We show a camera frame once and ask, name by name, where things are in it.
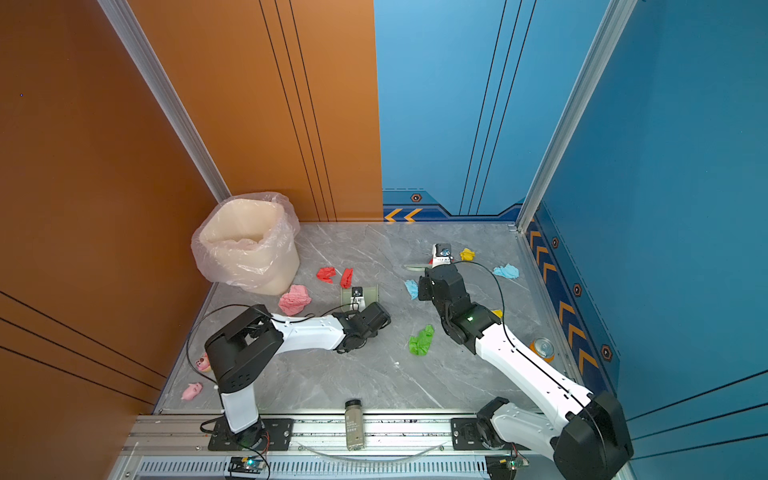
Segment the pink crumpled paper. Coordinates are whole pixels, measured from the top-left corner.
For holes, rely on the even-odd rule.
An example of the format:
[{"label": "pink crumpled paper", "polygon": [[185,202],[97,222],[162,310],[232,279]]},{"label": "pink crumpled paper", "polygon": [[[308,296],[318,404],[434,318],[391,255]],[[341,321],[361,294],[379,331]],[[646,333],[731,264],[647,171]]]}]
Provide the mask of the pink crumpled paper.
[{"label": "pink crumpled paper", "polygon": [[201,356],[197,361],[195,362],[197,365],[197,369],[201,372],[210,372],[210,362],[208,361],[208,353],[203,353],[203,356]]},{"label": "pink crumpled paper", "polygon": [[304,285],[291,285],[290,291],[280,297],[280,302],[277,305],[286,315],[292,316],[304,310],[304,307],[309,305],[311,301],[310,293]]},{"label": "pink crumpled paper", "polygon": [[185,402],[189,402],[197,396],[198,393],[203,391],[202,383],[190,383],[184,393],[181,394],[181,399]]}]

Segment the trash can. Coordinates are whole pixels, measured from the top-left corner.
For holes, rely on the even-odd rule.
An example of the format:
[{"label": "trash can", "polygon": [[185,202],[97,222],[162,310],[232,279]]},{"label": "trash can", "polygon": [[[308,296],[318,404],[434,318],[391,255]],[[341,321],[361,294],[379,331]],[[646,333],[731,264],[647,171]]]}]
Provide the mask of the trash can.
[{"label": "trash can", "polygon": [[280,295],[299,268],[299,219],[288,197],[262,192],[220,203],[192,236],[198,270],[211,282]]}]

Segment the yellow crumpled paper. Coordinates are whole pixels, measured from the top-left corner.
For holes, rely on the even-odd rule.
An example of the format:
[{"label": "yellow crumpled paper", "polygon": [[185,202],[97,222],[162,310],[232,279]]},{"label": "yellow crumpled paper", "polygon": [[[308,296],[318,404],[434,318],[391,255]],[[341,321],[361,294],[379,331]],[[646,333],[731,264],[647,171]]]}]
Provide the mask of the yellow crumpled paper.
[{"label": "yellow crumpled paper", "polygon": [[475,259],[475,252],[471,251],[469,248],[465,248],[462,250],[459,255],[461,256],[462,260],[474,260]]}]

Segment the gray marble floor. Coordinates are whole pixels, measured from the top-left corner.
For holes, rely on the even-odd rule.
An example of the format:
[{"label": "gray marble floor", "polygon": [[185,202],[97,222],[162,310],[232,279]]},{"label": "gray marble floor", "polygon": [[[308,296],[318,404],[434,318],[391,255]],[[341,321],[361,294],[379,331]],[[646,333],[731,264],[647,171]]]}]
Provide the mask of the gray marble floor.
[{"label": "gray marble floor", "polygon": [[[263,413],[290,413],[305,409],[341,409],[348,399],[359,398],[367,409],[451,409],[475,412],[496,396],[518,405],[535,405],[494,367],[454,343],[440,326],[430,302],[411,300],[404,281],[419,279],[419,272],[404,265],[426,263],[434,243],[450,243],[455,256],[465,247],[477,253],[475,261],[493,268],[511,263],[520,266],[529,255],[515,241],[515,233],[501,223],[304,223],[296,237],[301,266],[295,284],[305,285],[313,301],[303,313],[322,313],[339,305],[339,279],[345,268],[354,268],[354,286],[379,286],[379,302],[392,316],[392,324],[361,349],[340,355],[322,350],[282,353],[274,357],[257,380],[258,404]],[[333,285],[315,274],[323,266],[339,273]],[[483,269],[460,264],[472,299],[491,310],[501,301],[493,278]],[[508,327],[524,342],[553,338],[551,322],[542,319],[532,300],[530,286],[538,279],[521,276],[499,278],[505,297]],[[247,293],[220,284],[207,311],[228,303],[264,303],[278,309],[278,296]],[[209,335],[232,320],[240,307],[213,314],[200,325],[191,343],[193,361],[203,352]],[[414,356],[408,350],[411,335],[427,325],[435,327],[429,354]],[[563,370],[563,352],[553,366]],[[189,402],[181,400],[188,383],[200,377],[185,362],[177,362],[156,411],[219,411],[211,382],[202,380],[203,392]]]}]

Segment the chevron stripe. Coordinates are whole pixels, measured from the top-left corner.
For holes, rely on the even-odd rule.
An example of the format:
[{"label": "chevron stripe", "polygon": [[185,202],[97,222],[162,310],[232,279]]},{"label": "chevron stripe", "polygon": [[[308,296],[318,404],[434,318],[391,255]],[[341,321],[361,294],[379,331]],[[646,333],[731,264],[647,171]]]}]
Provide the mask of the chevron stripe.
[{"label": "chevron stripe", "polygon": [[541,232],[533,231],[531,232],[531,251],[533,251],[533,237],[540,237]]},{"label": "chevron stripe", "polygon": [[547,247],[536,247],[536,265],[541,265],[541,252],[549,253]]},{"label": "chevron stripe", "polygon": [[389,215],[384,217],[384,220],[389,220],[390,222],[395,223],[397,220],[395,220],[392,217],[394,217],[395,215],[399,214],[401,210],[402,210],[402,208],[396,208],[396,209],[392,210],[392,212],[390,212]]},{"label": "chevron stripe", "polygon": [[568,312],[573,313],[576,315],[576,312],[574,311],[574,307],[568,305],[566,302],[560,301],[560,324],[563,324],[563,310],[567,310]]},{"label": "chevron stripe", "polygon": [[584,350],[579,349],[578,351],[578,371],[581,374],[584,374],[584,361],[587,360],[589,363],[594,365],[596,369],[599,369],[598,362],[590,355],[589,353],[586,353]]},{"label": "chevron stripe", "polygon": [[544,285],[547,284],[547,270],[552,270],[553,272],[558,271],[558,269],[554,268],[554,265],[551,263],[544,262]]},{"label": "chevron stripe", "polygon": [[573,323],[568,325],[568,345],[570,345],[571,348],[574,346],[574,333],[585,340],[587,339],[587,336],[584,335],[584,330],[576,328]]},{"label": "chevron stripe", "polygon": [[420,209],[420,208],[417,208],[416,210],[414,210],[414,211],[413,211],[413,212],[411,212],[410,214],[406,215],[406,216],[405,216],[405,219],[406,219],[407,221],[409,221],[409,222],[416,222],[416,220],[413,220],[413,216],[414,216],[414,215],[416,215],[416,214],[417,214],[418,212],[420,212],[420,211],[422,211],[422,209]]}]

